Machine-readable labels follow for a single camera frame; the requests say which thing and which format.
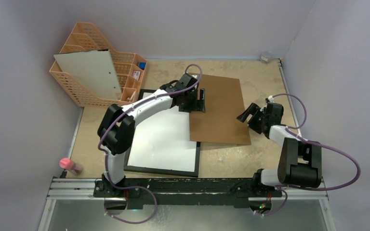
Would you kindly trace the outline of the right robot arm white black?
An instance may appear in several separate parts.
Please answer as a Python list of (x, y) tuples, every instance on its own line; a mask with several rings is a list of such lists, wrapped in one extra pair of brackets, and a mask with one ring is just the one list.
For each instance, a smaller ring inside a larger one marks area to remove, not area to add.
[(263, 108), (255, 103), (237, 117), (258, 134), (264, 134), (281, 147), (276, 169), (261, 169), (259, 178), (251, 183), (252, 192), (262, 196), (270, 187), (290, 185), (301, 188), (318, 188), (322, 180), (321, 147), (301, 141), (297, 135), (286, 131), (281, 123), (284, 107), (279, 103), (267, 103)]

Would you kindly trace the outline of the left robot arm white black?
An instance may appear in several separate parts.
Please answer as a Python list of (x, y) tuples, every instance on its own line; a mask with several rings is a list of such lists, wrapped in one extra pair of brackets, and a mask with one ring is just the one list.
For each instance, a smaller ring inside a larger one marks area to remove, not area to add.
[(129, 187), (124, 185), (125, 153), (133, 143), (136, 127), (162, 111), (178, 107), (183, 112), (205, 112), (204, 89), (198, 89), (202, 74), (193, 76), (184, 72), (179, 80), (162, 85), (150, 96), (134, 103), (107, 108), (97, 134), (97, 148), (105, 154), (105, 170), (102, 178), (106, 191), (113, 197), (123, 194)]

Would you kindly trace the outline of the brown backing board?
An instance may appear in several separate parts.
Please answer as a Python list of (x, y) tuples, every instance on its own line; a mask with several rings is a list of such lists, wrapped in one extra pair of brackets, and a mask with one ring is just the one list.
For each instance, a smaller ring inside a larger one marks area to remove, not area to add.
[(205, 112), (189, 114), (190, 139), (198, 142), (250, 145), (248, 126), (237, 120), (245, 111), (240, 80), (203, 75), (199, 87), (205, 90)]

